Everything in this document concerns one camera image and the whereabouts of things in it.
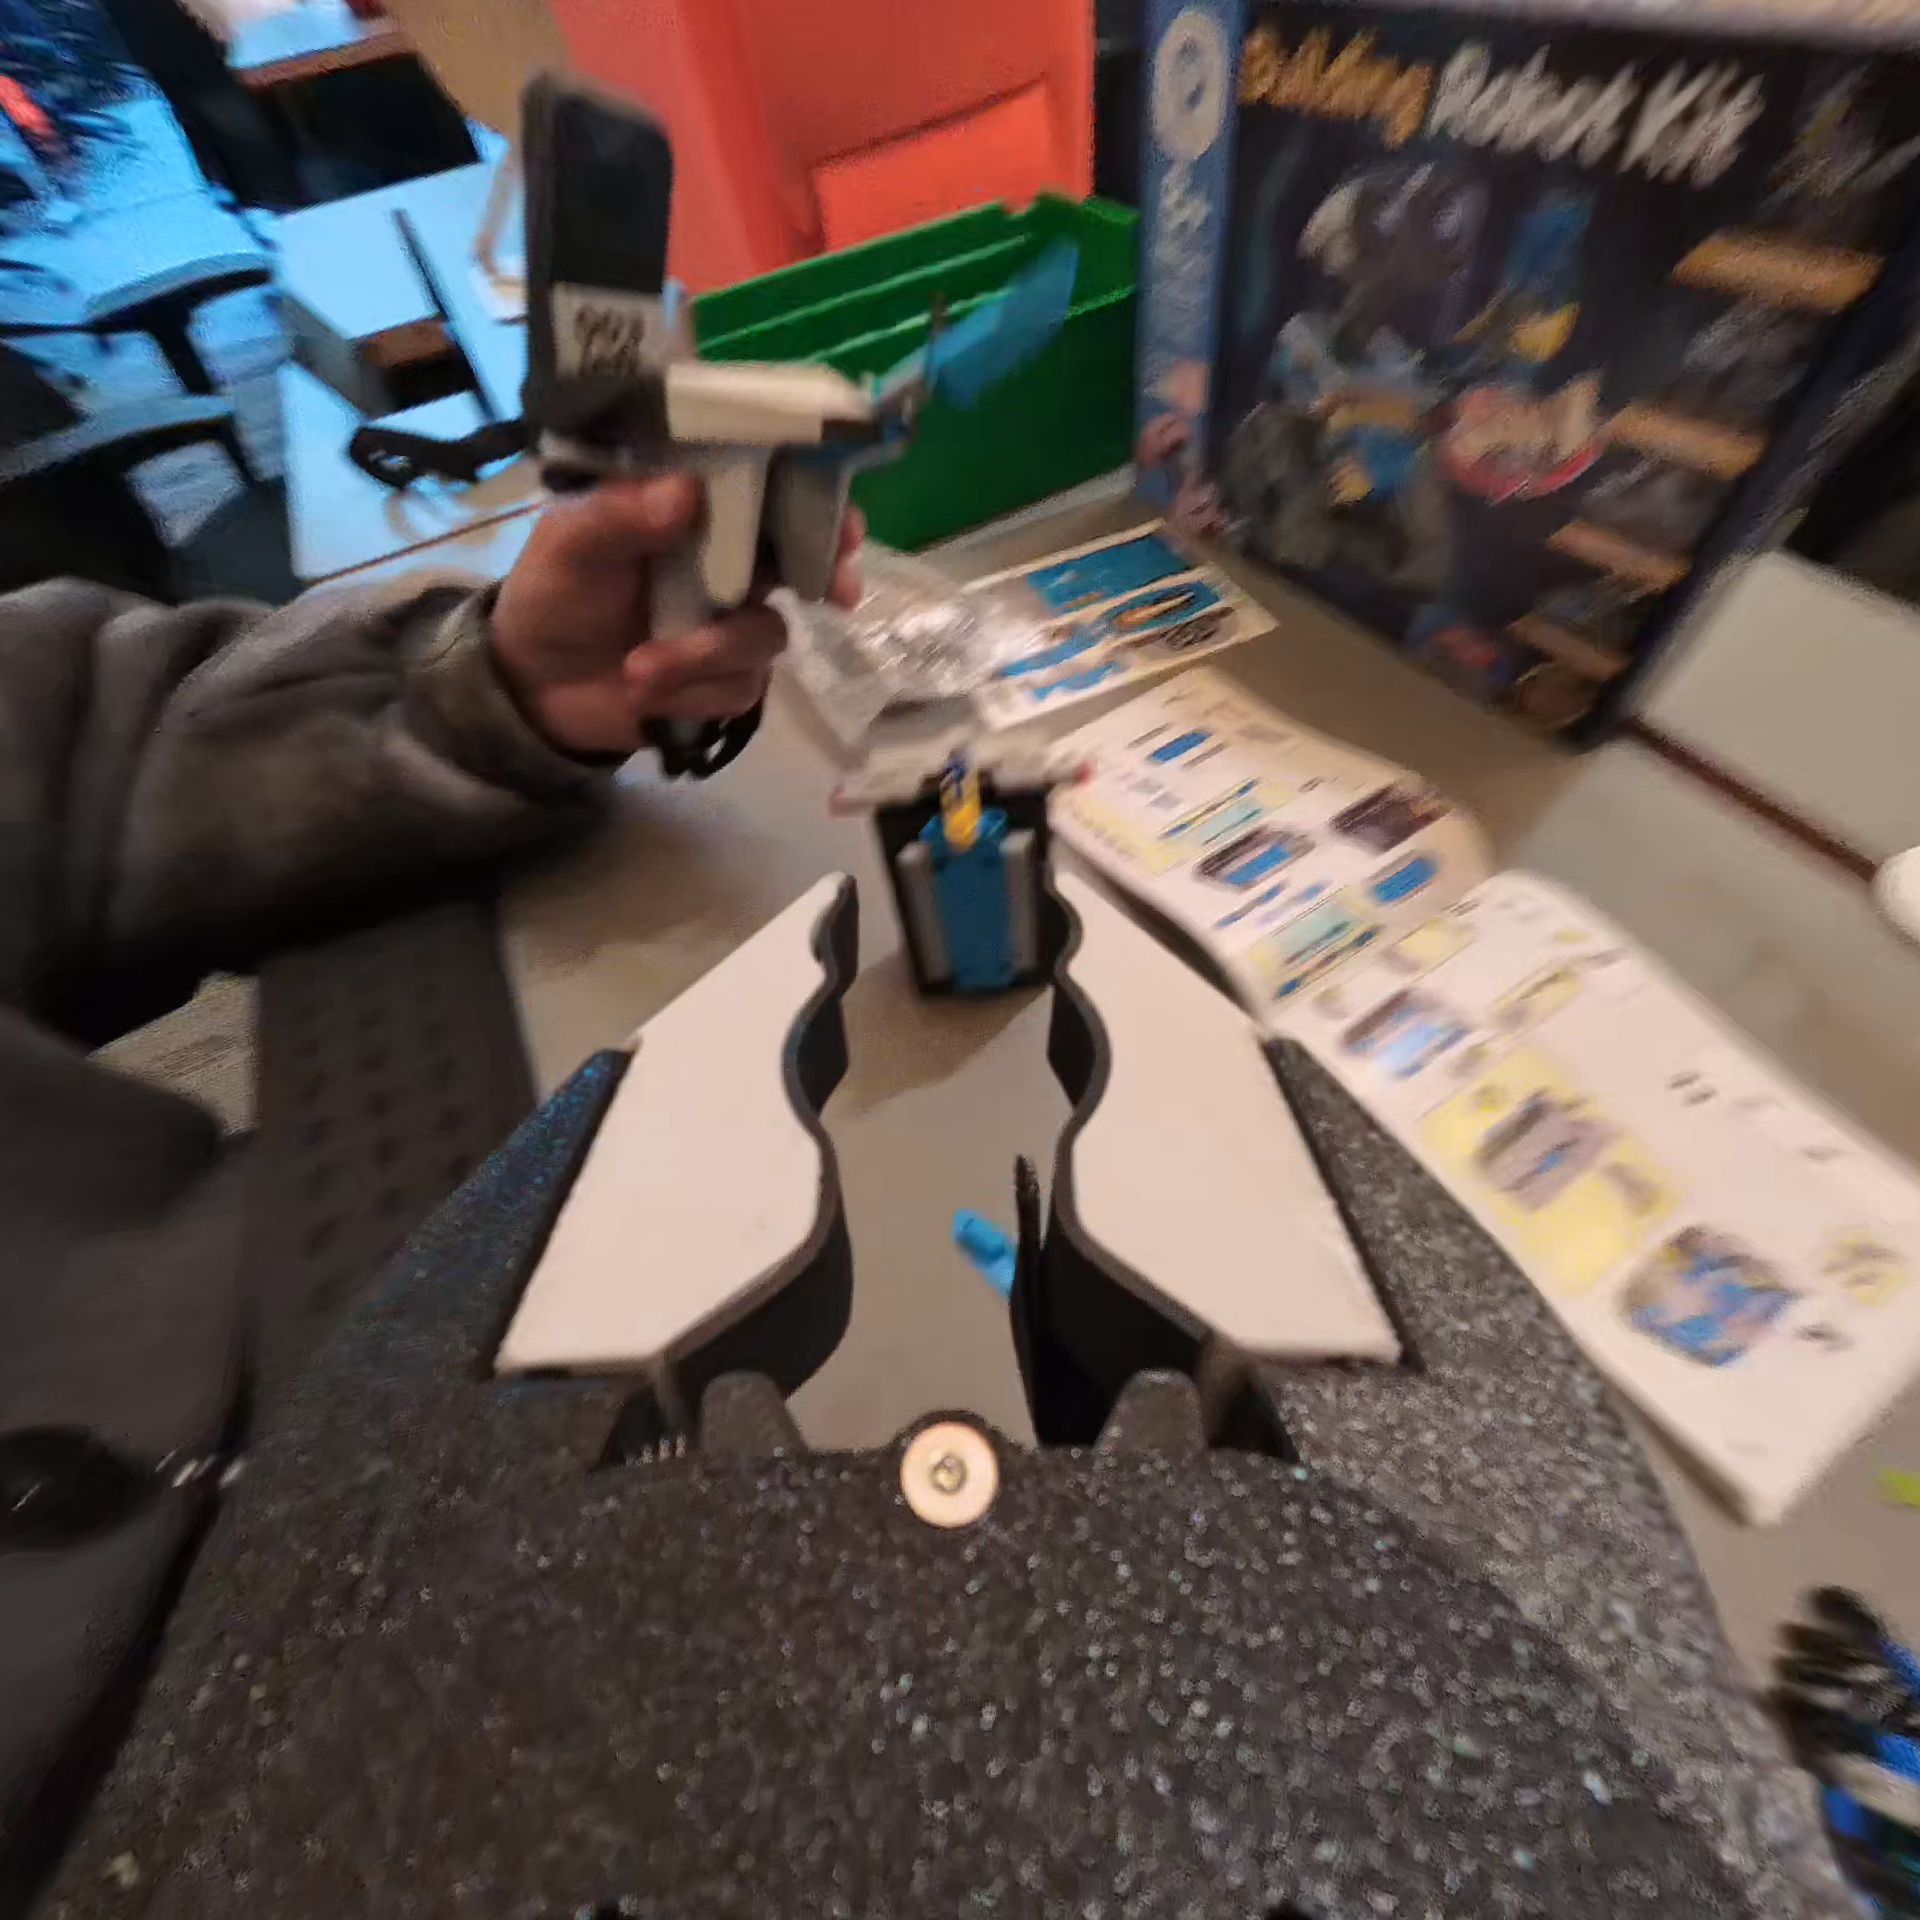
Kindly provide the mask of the clear plastic bag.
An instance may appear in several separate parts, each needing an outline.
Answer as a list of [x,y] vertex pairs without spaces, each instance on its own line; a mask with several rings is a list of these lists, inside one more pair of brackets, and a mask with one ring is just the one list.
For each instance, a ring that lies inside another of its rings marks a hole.
[[859,562],[852,609],[813,604],[789,588],[784,672],[811,724],[841,761],[837,812],[877,812],[928,798],[951,761],[980,782],[1037,787],[1061,778],[1045,735],[991,720],[1001,670],[1048,635],[1024,588],[955,584],[938,568],[876,546]]

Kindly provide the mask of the blue curved brick panel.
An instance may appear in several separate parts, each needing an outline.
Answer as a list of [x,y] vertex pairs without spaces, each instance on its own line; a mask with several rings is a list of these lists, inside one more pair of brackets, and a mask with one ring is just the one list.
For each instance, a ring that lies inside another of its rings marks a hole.
[[881,446],[912,442],[930,406],[975,412],[1045,352],[1072,314],[1080,259],[1076,243],[1053,241],[964,318],[938,308],[925,344],[876,390]]

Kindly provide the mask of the orange plastic case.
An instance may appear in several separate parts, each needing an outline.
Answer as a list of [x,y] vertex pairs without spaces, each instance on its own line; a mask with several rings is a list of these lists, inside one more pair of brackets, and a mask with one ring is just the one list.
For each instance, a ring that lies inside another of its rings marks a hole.
[[564,2],[571,62],[674,152],[693,294],[1096,186],[1090,2]]

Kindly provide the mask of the robot kit box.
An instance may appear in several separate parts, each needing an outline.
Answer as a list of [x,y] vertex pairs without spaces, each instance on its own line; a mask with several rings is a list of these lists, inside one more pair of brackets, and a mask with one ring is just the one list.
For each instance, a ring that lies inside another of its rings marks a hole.
[[1144,6],[1136,484],[1613,730],[1915,290],[1915,6]]

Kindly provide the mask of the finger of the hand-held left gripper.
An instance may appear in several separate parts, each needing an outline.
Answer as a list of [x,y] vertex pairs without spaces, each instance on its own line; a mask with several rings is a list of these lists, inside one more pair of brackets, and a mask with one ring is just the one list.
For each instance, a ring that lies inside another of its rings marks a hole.
[[679,359],[661,374],[663,424],[688,458],[843,467],[889,465],[912,442],[925,406],[925,356],[852,380],[811,364]]

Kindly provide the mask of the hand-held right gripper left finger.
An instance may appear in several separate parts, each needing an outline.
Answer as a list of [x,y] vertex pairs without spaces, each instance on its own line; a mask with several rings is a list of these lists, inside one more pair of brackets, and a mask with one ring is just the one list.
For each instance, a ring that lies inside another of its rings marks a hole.
[[823,1371],[852,1308],[826,1106],[857,927],[829,874],[634,1032],[496,1376],[637,1382],[684,1423],[721,1376],[791,1398]]

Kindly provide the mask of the grey desk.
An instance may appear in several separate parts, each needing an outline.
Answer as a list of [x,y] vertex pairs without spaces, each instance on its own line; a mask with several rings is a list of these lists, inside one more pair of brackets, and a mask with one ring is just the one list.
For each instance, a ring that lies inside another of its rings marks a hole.
[[[1915,950],[1868,883],[1763,818],[1637,730],[1560,752],[1471,712],[1280,588],[1280,633],[1228,651],[1228,672],[1312,730],[1411,767],[1463,800],[1500,862],[1564,883],[1663,959],[1797,1079],[1915,1169]],[[866,1447],[907,1418],[972,1409],[1026,1439],[1007,1315],[949,1246],[949,1215],[1004,1217],[1015,1158],[1051,1166],[1071,1102],[1045,1066],[1045,992],[921,1001],[911,990],[866,826],[829,818],[829,755],[781,681],[744,761],[706,784],[617,778],[605,830],[519,878],[504,942],[543,1090],[623,1041],[721,964],[811,883],[857,881],[861,974],[848,994],[851,1071],[829,1102],[855,1248],[851,1330],[801,1393],[821,1446]],[[1304,1124],[1363,1212],[1363,1246],[1413,1306],[1413,1283],[1491,1255],[1472,1223],[1305,1062],[1287,1058]],[[1420,1367],[1264,1367],[1259,1388],[1305,1464],[1325,1412],[1371,1398],[1439,1407],[1439,1336]],[[1737,1522],[1680,1455],[1612,1399],[1644,1480],[1664,1486],[1698,1582],[1751,1690],[1820,1586],[1869,1602],[1915,1652],[1915,1382],[1779,1528]]]

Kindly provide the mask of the instruction booklet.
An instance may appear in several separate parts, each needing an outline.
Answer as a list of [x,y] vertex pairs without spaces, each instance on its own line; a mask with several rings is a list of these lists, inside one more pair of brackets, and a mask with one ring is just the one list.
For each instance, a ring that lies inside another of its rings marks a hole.
[[1748,1524],[1915,1379],[1915,1171],[1391,759],[1197,666],[1071,731],[1064,843],[1301,1044]]

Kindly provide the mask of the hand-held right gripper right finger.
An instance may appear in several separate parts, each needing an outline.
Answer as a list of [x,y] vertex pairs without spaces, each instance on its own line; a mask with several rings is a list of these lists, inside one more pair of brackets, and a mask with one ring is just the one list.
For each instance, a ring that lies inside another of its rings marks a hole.
[[1284,1086],[1280,1047],[1098,883],[1051,883],[1048,1068],[1068,1119],[1023,1175],[1015,1356],[1037,1436],[1185,1379],[1204,1436],[1280,1436],[1264,1370],[1394,1370],[1411,1343]]

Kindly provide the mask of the black perforated panel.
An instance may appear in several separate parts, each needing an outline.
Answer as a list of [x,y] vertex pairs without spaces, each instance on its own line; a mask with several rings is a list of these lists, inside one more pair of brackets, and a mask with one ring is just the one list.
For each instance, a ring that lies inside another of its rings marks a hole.
[[274,955],[257,979],[257,1407],[538,1104],[496,895]]

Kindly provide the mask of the person's left hand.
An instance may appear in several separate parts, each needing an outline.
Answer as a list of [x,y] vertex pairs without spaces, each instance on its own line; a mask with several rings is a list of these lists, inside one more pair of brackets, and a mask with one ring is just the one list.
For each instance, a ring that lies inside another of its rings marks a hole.
[[525,722],[562,755],[620,764],[652,724],[754,708],[786,647],[771,585],[682,635],[653,631],[656,572],[704,521],[685,470],[559,497],[496,590],[489,650]]

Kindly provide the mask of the green plastic bin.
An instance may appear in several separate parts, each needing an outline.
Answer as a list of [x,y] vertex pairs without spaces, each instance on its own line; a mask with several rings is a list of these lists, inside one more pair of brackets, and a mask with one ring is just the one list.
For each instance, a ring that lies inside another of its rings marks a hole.
[[1072,312],[1023,370],[975,408],[935,401],[915,444],[855,478],[883,544],[921,551],[1131,459],[1138,212],[1041,195],[953,212],[693,297],[703,359],[888,374],[928,336],[928,314],[980,308],[1050,247],[1076,249]]

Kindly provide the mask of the black blue brick model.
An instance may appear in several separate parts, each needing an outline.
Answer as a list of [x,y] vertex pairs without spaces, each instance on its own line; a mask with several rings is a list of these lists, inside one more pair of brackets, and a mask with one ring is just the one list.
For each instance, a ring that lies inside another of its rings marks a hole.
[[872,815],[907,974],[925,999],[1037,988],[1066,944],[1050,802],[1082,778],[1045,743],[899,751],[843,787]]

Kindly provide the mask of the blue sticker sheet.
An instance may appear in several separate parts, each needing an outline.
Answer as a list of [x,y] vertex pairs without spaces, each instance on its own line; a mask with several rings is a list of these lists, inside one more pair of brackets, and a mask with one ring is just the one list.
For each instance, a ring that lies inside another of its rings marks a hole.
[[1007,635],[972,694],[988,731],[1144,689],[1243,642],[1277,619],[1164,519],[1007,568],[968,585]]

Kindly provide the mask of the white table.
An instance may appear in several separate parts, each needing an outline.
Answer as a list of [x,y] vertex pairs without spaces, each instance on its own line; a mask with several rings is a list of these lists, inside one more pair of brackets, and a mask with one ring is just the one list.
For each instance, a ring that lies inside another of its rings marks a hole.
[[282,483],[301,585],[444,562],[499,574],[523,544],[543,505],[531,459],[392,489],[351,455],[367,426],[455,442],[516,416],[523,326],[496,316],[473,266],[492,183],[473,162],[277,226]]

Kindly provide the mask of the pile of small bricks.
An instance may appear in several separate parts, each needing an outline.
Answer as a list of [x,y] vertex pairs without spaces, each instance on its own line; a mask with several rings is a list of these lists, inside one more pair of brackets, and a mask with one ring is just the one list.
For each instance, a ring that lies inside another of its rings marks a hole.
[[1915,1649],[1859,1594],[1815,1586],[1784,1626],[1769,1704],[1834,1835],[1915,1874]]

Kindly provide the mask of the black office chair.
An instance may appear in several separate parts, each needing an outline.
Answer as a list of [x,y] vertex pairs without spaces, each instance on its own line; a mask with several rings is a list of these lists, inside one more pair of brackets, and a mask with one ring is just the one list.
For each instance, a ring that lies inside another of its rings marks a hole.
[[[71,320],[4,316],[8,593],[76,578],[169,606],[191,596],[194,569],[168,544],[133,475],[208,449],[245,497],[271,484],[192,332],[207,305],[271,284],[263,254],[220,252],[92,296]],[[20,350],[58,338],[106,347],[130,334],[156,347],[171,391],[92,406]]]

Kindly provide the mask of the person's left forearm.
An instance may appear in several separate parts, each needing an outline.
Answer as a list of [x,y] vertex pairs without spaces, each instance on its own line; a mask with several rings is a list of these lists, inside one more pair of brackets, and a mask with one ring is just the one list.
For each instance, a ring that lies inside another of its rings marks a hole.
[[282,609],[52,580],[2,606],[4,1011],[97,1047],[207,974],[588,826],[429,569]]

